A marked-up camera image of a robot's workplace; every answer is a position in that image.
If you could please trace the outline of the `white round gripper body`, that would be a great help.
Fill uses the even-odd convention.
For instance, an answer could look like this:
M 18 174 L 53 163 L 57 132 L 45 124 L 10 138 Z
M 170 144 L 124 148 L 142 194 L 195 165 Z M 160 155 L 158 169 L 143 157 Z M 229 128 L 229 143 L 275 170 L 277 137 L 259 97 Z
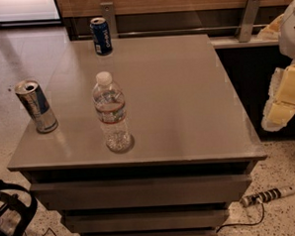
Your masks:
M 295 59 L 295 0 L 285 10 L 279 30 L 278 45 L 281 53 Z

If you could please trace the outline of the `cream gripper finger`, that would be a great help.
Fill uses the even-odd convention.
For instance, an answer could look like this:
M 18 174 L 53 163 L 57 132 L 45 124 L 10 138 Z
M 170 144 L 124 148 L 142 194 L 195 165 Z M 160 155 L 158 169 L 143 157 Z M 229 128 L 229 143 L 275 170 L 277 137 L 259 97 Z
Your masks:
M 267 132 L 279 131 L 295 114 L 295 62 L 273 73 L 260 122 Z
M 266 27 L 260 30 L 257 37 L 260 40 L 268 41 L 268 40 L 277 40 L 280 33 L 280 24 L 282 22 L 284 15 L 276 17 L 273 21 L 271 21 Z

